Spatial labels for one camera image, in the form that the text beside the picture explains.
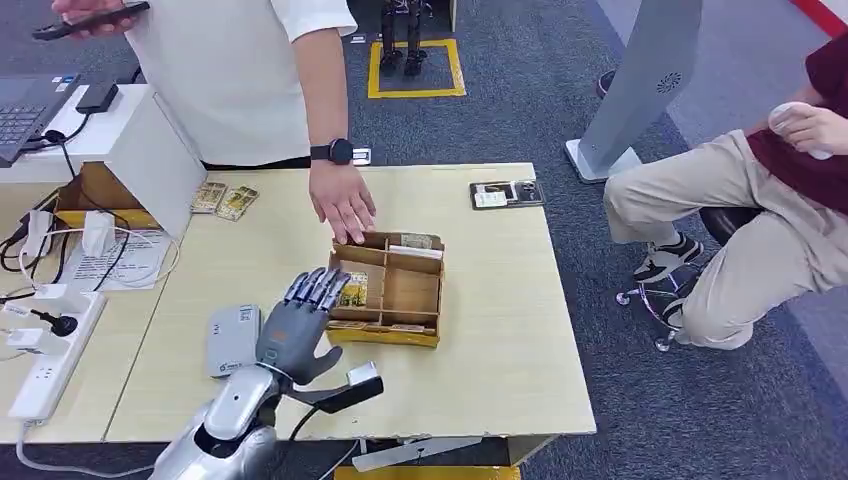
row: speaker grille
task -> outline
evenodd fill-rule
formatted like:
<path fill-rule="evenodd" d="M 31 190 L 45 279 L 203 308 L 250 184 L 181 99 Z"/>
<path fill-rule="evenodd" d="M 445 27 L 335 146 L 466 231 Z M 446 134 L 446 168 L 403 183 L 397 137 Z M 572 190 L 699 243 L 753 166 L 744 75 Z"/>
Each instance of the speaker grille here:
<path fill-rule="evenodd" d="M 682 81 L 683 74 L 680 72 L 668 73 L 657 83 L 657 93 L 671 93 L 677 90 Z"/>

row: maroon shirt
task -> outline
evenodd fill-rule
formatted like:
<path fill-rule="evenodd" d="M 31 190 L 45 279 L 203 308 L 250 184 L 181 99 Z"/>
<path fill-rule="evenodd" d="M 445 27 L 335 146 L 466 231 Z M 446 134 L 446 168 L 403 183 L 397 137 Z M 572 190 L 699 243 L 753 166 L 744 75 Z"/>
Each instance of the maroon shirt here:
<path fill-rule="evenodd" d="M 821 107 L 848 118 L 848 34 L 807 57 L 810 83 L 825 99 Z M 801 195 L 848 215 L 848 155 L 816 160 L 796 151 L 769 129 L 748 137 L 757 160 Z"/>

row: red stripe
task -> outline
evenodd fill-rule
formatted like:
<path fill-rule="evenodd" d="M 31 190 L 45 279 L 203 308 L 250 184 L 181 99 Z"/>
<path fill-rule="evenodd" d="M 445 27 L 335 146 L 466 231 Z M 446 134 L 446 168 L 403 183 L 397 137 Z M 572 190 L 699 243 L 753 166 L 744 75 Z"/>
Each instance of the red stripe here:
<path fill-rule="evenodd" d="M 848 25 L 845 25 L 845 22 L 831 12 L 821 0 L 792 0 L 792 3 L 831 37 L 838 37 L 848 31 Z"/>

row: khaki trousers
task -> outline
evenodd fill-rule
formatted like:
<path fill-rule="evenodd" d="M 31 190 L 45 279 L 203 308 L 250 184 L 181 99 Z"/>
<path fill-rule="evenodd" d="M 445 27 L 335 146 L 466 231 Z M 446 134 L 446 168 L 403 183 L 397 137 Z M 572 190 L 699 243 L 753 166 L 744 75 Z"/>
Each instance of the khaki trousers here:
<path fill-rule="evenodd" d="M 681 343 L 738 348 L 773 307 L 848 283 L 848 217 L 772 176 L 738 130 L 613 176 L 604 206 L 617 243 L 669 238 L 672 221 L 701 207 L 765 209 L 733 235 L 687 297 Z"/>

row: person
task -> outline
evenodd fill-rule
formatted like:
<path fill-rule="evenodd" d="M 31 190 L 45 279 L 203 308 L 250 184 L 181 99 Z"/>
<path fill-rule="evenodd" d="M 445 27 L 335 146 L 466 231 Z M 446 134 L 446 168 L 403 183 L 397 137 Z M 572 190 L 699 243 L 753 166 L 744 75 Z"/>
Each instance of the person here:
<path fill-rule="evenodd" d="M 204 163 L 308 165 L 319 220 L 339 242 L 363 242 L 376 207 L 359 171 L 339 164 L 350 159 L 336 158 L 352 155 L 340 36 L 357 25 L 345 0 L 147 1 L 143 14 L 80 36 L 126 32 L 169 120 Z M 69 21 L 122 6 L 52 3 Z M 310 162 L 311 151 L 322 154 Z"/>
<path fill-rule="evenodd" d="M 663 312 L 680 343 L 735 349 L 771 308 L 848 283 L 848 34 L 806 60 L 810 84 L 775 118 L 623 172 L 604 194 L 612 239 L 648 242 L 634 272 L 656 282 L 703 246 L 672 221 L 701 207 L 762 209 L 712 259 L 688 296 Z M 816 160 L 808 152 L 832 153 Z"/>

